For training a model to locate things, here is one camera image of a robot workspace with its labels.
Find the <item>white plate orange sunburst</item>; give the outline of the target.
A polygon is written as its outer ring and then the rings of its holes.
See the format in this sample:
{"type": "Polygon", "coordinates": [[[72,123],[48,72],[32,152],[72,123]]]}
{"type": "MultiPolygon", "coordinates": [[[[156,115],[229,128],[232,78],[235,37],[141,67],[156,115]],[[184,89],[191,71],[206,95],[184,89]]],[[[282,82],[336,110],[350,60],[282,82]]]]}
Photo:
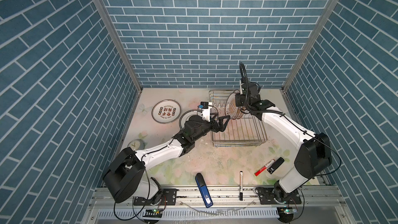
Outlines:
{"type": "Polygon", "coordinates": [[[231,120],[236,120],[240,114],[240,107],[236,106],[235,96],[240,94],[239,90],[234,90],[227,98],[225,115],[229,115],[231,120]]]}

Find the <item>white plate red chinese characters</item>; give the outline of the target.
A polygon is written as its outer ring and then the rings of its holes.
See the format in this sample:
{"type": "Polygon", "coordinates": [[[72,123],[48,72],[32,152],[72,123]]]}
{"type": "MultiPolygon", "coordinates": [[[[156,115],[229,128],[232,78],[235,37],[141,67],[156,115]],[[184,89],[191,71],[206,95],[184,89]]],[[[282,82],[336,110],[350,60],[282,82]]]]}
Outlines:
{"type": "Polygon", "coordinates": [[[181,106],[174,100],[162,100],[152,109],[152,118],[160,124],[167,124],[176,121],[181,114],[181,106]]]}

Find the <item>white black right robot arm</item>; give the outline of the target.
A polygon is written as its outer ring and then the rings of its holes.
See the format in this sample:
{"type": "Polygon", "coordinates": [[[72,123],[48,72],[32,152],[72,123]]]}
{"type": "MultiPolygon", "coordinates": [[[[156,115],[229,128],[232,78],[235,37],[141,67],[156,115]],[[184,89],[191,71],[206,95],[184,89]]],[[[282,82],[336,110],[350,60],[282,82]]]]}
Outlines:
{"type": "Polygon", "coordinates": [[[304,128],[269,100],[262,100],[256,83],[240,80],[240,93],[235,96],[237,106],[269,125],[297,150],[293,167],[274,184],[276,202],[289,201],[292,193],[332,164],[330,139],[324,133],[304,128]]]}

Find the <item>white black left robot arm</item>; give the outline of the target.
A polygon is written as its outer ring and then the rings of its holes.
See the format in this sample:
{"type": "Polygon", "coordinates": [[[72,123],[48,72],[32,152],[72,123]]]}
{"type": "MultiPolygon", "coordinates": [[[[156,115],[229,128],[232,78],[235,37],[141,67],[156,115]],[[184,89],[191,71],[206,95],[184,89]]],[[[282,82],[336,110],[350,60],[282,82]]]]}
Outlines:
{"type": "Polygon", "coordinates": [[[129,147],[121,150],[103,173],[103,182],[114,201],[122,203],[131,196],[157,201],[161,186],[144,174],[163,162],[187,154],[195,147],[195,142],[207,133],[225,131],[230,119],[229,115],[210,121],[197,115],[191,116],[170,141],[137,151],[129,147]]]}

